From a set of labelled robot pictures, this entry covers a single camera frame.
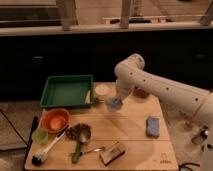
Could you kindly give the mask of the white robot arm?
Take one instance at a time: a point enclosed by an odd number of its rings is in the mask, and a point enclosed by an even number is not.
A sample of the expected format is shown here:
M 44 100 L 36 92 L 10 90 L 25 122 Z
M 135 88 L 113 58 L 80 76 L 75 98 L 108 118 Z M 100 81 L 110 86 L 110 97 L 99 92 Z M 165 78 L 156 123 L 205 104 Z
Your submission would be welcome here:
M 125 99 L 134 87 L 172 103 L 209 128 L 200 171 L 213 171 L 213 92 L 166 79 L 144 71 L 145 61 L 132 54 L 114 69 L 116 94 Z

